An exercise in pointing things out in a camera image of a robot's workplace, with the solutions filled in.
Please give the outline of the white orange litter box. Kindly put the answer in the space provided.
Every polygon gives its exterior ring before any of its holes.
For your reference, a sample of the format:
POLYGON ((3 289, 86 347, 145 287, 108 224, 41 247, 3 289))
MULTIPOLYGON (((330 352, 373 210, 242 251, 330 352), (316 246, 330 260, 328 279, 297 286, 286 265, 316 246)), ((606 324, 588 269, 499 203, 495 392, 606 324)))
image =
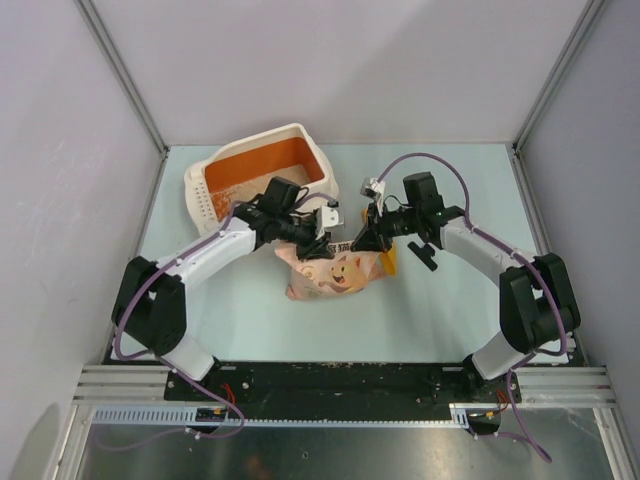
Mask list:
POLYGON ((276 170, 301 165, 309 182, 311 199, 299 208, 311 211, 324 204, 325 196, 336 199, 339 187, 332 166, 303 125, 291 123, 231 142, 209 158, 192 164, 185 171, 184 190, 187 211, 199 235, 217 228, 226 217, 218 215, 212 194, 276 170))

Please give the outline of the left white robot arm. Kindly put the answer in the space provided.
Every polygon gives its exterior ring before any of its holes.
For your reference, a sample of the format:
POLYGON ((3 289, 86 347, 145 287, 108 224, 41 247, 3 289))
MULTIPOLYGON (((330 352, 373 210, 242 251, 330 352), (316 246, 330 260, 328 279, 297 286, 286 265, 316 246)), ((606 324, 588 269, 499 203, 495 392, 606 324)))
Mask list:
POLYGON ((215 356, 189 326, 188 293, 273 241, 292 244, 304 259, 330 258, 329 230, 339 223, 338 206, 326 193, 274 177, 264 192, 233 202, 218 227, 183 250, 159 260, 135 257, 126 266, 111 314, 114 353, 122 361, 133 360, 121 349, 123 335, 129 335, 144 354, 186 375, 185 385, 197 398, 214 397, 221 376, 213 369, 215 356))

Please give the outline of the yellow plastic litter scoop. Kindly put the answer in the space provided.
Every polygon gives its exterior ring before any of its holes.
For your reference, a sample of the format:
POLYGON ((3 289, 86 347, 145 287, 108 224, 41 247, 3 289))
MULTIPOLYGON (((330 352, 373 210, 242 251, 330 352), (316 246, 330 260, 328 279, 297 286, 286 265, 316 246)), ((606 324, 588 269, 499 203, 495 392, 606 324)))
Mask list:
MULTIPOLYGON (((378 220, 379 216, 380 215, 378 214, 376 207, 369 205, 367 208, 365 208, 362 211, 363 225, 367 217, 369 218, 373 217, 378 220)), ((398 261, 397 261, 397 250, 394 245, 394 238, 393 238, 393 246, 389 252, 386 252, 386 253, 378 252, 378 253, 379 253, 380 264, 384 272, 387 275, 395 276, 397 274, 398 261)))

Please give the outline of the black bag sealing clip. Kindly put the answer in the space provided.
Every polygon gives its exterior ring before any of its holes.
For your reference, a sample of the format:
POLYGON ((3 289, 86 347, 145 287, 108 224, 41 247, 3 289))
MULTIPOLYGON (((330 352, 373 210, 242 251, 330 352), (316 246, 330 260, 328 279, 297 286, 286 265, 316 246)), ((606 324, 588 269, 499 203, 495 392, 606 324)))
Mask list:
POLYGON ((429 243, 418 245, 416 242, 410 242, 408 248, 431 272, 438 269, 434 260, 435 250, 429 243))

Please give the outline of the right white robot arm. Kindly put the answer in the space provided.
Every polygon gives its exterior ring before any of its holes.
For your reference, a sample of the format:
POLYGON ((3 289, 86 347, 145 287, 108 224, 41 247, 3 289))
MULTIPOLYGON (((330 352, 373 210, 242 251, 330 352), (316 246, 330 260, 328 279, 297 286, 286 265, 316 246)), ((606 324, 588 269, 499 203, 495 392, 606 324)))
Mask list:
POLYGON ((517 249, 470 222, 460 207, 445 206, 434 176, 413 174, 403 180, 405 204, 385 206, 385 183, 366 179, 361 187, 370 203, 353 251, 387 253, 397 237, 416 235, 409 249, 431 271, 437 251, 459 257, 486 276, 499 293, 499 330, 462 363, 463 393, 484 401, 497 378, 538 354, 562 357, 568 334, 581 317, 564 261, 556 254, 534 255, 517 249))

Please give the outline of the pink cat litter bag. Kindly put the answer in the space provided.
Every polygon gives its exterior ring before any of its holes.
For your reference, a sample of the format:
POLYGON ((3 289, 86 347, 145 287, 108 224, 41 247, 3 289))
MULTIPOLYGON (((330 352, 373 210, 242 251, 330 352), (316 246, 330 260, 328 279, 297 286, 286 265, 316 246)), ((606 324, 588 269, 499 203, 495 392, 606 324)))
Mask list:
POLYGON ((371 282, 387 275, 375 251, 352 251, 351 241, 329 245, 330 259, 300 260, 296 246, 281 243, 275 254, 291 268, 286 295, 291 300, 316 300, 344 296, 364 290, 371 282))

